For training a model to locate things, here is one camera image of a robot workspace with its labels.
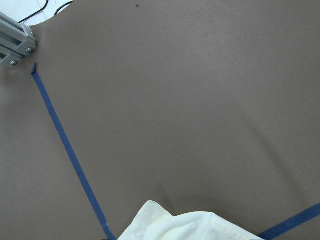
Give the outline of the aluminium frame post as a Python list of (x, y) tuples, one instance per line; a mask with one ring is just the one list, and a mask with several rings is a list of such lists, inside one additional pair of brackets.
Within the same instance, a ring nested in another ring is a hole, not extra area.
[(38, 47), (32, 29), (0, 14), (0, 65), (13, 69)]

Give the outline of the cream long-sleeve shirt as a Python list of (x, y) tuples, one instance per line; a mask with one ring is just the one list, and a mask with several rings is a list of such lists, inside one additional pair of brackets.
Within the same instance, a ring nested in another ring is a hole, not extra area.
[(259, 240), (260, 237), (213, 212), (173, 216), (149, 200), (139, 210), (120, 240)]

